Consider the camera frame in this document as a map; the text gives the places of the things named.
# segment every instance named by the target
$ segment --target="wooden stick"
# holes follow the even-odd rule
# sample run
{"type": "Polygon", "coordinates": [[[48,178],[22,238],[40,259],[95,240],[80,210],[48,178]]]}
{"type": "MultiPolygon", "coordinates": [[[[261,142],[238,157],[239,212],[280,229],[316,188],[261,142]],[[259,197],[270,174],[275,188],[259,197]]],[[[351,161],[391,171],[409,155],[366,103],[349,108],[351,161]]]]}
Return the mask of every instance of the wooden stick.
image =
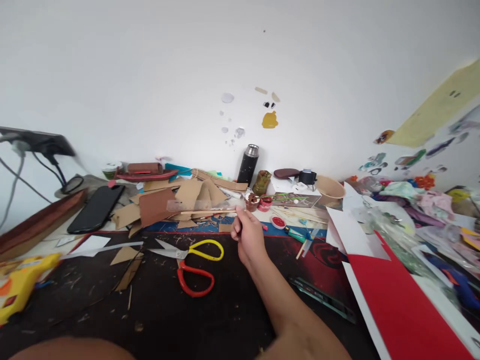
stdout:
{"type": "Polygon", "coordinates": [[[202,210],[202,211],[182,211],[180,214],[223,214],[223,213],[236,213],[237,210],[202,210]]]}

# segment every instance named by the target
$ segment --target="red scissors handle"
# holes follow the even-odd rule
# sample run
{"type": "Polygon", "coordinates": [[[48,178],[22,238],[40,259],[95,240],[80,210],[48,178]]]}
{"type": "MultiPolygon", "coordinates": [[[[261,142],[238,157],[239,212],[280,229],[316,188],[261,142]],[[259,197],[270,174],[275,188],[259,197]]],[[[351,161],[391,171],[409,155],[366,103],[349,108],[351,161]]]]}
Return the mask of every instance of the red scissors handle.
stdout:
{"type": "Polygon", "coordinates": [[[190,295],[192,298],[201,298],[201,297],[207,295],[213,289],[214,284],[215,284],[215,278],[211,273],[206,272],[205,270],[200,270],[200,269],[197,269],[197,268],[194,268],[194,267],[187,266],[187,265],[185,265],[185,261],[183,261],[183,260],[178,265],[179,265],[179,268],[176,271],[176,274],[178,275],[178,280],[180,281],[180,286],[183,289],[183,291],[186,292],[188,295],[190,295]],[[185,282],[184,271],[210,278],[211,279],[210,286],[206,290],[203,290],[203,291],[193,291],[192,289],[190,289],[187,286],[187,283],[185,282]]]}

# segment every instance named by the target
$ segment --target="scissor blade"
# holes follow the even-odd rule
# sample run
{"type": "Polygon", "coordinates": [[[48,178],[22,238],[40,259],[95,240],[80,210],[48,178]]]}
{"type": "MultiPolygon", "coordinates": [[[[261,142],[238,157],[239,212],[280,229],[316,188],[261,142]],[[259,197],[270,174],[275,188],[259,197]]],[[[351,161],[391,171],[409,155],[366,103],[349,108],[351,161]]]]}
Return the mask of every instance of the scissor blade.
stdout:
{"type": "Polygon", "coordinates": [[[162,241],[162,240],[159,240],[159,239],[155,239],[157,243],[159,243],[160,245],[163,246],[163,248],[165,250],[178,250],[175,246],[173,245],[170,245],[168,242],[165,242],[165,241],[162,241]]]}
{"type": "Polygon", "coordinates": [[[180,259],[179,258],[179,252],[177,250],[173,250],[173,249],[167,249],[167,250],[164,250],[164,249],[148,249],[148,250],[150,250],[152,253],[163,255],[163,256],[166,256],[166,257],[169,257],[169,258],[180,259]]]}

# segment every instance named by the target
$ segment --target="black phone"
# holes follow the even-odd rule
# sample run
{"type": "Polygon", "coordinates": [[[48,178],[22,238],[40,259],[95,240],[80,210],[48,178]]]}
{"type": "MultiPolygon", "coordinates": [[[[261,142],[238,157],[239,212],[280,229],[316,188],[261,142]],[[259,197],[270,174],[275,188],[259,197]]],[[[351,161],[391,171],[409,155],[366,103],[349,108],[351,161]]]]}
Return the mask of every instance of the black phone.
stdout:
{"type": "Polygon", "coordinates": [[[87,234],[101,229],[107,222],[125,186],[99,187],[66,230],[69,234],[87,234]]]}

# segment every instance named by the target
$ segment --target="black thermos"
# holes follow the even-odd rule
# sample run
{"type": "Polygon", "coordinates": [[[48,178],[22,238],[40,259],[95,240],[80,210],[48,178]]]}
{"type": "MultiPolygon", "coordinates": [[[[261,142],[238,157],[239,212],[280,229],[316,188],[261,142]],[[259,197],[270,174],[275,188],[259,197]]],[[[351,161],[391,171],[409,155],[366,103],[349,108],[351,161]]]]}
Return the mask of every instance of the black thermos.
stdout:
{"type": "Polygon", "coordinates": [[[240,172],[238,173],[237,183],[247,183],[250,185],[254,177],[255,166],[259,159],[259,147],[250,144],[243,153],[241,160],[240,172]]]}

